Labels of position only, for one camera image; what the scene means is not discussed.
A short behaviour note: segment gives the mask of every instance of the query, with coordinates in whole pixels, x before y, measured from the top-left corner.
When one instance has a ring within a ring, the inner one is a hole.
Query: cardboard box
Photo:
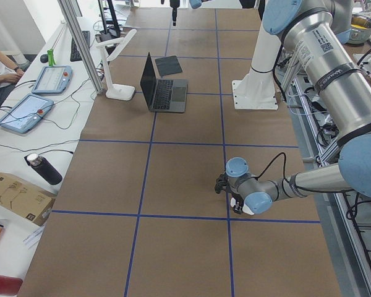
[[[48,218],[55,195],[9,173],[0,173],[0,205],[41,226]]]

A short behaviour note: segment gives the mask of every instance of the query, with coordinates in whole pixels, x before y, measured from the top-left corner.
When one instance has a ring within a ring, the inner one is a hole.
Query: red cup
[[[17,277],[0,275],[0,295],[14,296],[18,294],[23,280]]]

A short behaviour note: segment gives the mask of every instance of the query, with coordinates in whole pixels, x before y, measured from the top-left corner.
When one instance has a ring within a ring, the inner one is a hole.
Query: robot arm
[[[347,7],[352,1],[335,2],[337,8],[342,7],[341,15],[351,13]],[[253,213],[262,213],[273,201],[316,192],[355,189],[371,197],[371,88],[330,28],[334,14],[331,3],[270,0],[263,27],[277,35],[286,50],[294,51],[326,104],[339,129],[339,162],[277,181],[259,181],[245,160],[233,158],[217,180],[216,192],[220,186],[230,189],[237,213],[242,212],[243,203]]]

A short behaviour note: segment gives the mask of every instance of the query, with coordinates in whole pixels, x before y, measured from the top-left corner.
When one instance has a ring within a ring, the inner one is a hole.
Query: laptop
[[[147,56],[140,86],[148,110],[167,113],[186,111],[188,81],[186,79],[157,79],[150,53]]]

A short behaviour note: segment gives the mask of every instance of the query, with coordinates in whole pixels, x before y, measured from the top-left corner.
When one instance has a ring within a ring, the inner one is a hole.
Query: metal bowl
[[[351,23],[351,36],[348,43],[361,45],[371,36],[371,19],[364,15],[353,14]]]

